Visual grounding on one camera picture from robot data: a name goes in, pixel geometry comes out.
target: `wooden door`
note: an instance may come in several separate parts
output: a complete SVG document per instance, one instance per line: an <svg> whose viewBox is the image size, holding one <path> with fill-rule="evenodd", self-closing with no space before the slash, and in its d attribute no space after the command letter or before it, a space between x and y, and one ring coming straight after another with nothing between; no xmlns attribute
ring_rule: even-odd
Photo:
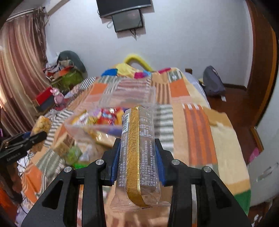
<svg viewBox="0 0 279 227"><path fill-rule="evenodd" d="M271 98L278 71L278 39L271 25L253 2L246 0L253 28L253 61L247 87L251 113L251 131L259 150L263 150L255 130Z"/></svg>

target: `black clamp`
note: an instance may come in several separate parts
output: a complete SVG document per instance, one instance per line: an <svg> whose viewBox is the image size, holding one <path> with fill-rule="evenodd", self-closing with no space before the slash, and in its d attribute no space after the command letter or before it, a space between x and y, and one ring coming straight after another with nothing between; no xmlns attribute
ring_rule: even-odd
<svg viewBox="0 0 279 227"><path fill-rule="evenodd" d="M43 131L26 139L23 139L23 135L24 133L20 133L12 137L3 144L0 150L0 181L9 197L19 204L22 202L22 195L13 190L13 181L8 173L7 166L26 156L27 151L32 146L46 139L47 133Z"/></svg>
<svg viewBox="0 0 279 227"><path fill-rule="evenodd" d="M155 140L164 173L164 185L173 186L169 227L192 226L191 185L196 185L198 227L248 227L245 212L210 167L195 169L173 159ZM41 195L22 223L22 227L76 226L79 186L84 184L82 226L106 227L102 186L116 179L120 139L102 159L88 167L65 167Z"/></svg>

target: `wooden floor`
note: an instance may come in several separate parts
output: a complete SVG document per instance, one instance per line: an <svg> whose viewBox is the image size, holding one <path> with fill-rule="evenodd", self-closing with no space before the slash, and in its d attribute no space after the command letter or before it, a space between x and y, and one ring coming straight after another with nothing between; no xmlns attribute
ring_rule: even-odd
<svg viewBox="0 0 279 227"><path fill-rule="evenodd" d="M210 107L218 112L225 112L230 119L241 146L243 158L248 159L256 148L256 142L250 132L250 125L255 115L246 91L236 88L226 88L226 102L221 98L207 97Z"/></svg>

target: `blue gripper pad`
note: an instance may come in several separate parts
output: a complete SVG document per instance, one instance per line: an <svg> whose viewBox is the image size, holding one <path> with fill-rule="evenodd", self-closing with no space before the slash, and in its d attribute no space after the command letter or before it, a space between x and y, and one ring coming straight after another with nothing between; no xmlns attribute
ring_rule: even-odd
<svg viewBox="0 0 279 227"><path fill-rule="evenodd" d="M118 170L120 148L121 148L121 141L119 142L117 152L116 152L116 155L114 157L113 164L112 164L112 172L111 172L111 183L112 184L114 184L114 182L117 179L117 170Z"/></svg>
<svg viewBox="0 0 279 227"><path fill-rule="evenodd" d="M157 168L159 174L159 180L162 182L162 185L165 185L165 168L159 153L159 149L155 144L155 153L156 153L156 161L157 161Z"/></svg>
<svg viewBox="0 0 279 227"><path fill-rule="evenodd" d="M116 155L113 160L112 165L112 174L111 174L111 183L114 184L114 182L117 179L117 170L118 170L118 162L119 162L119 154L121 149L121 141L119 142ZM157 162L157 168L158 168L158 174L159 174L159 180L162 182L162 185L165 184L165 168L163 166L163 162L158 150L157 145L155 144L155 153L156 153L156 162Z"/></svg>

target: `blue cloth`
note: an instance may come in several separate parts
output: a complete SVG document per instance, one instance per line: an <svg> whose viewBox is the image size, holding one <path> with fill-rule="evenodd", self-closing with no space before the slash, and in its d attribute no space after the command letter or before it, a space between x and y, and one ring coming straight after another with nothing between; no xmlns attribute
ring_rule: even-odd
<svg viewBox="0 0 279 227"><path fill-rule="evenodd" d="M118 69L116 68L110 68L103 72L101 76L117 76Z"/></svg>
<svg viewBox="0 0 279 227"><path fill-rule="evenodd" d="M147 74L147 76L152 76L152 73L151 73L151 72L148 72L148 71L146 71L146 70L144 70L143 73L144 73L144 74Z"/></svg>
<svg viewBox="0 0 279 227"><path fill-rule="evenodd" d="M23 138L23 139L26 139L26 138L28 138L28 137L30 136L30 134L31 134L31 131L30 131L30 132L26 132L26 133L22 136L22 138Z"/></svg>

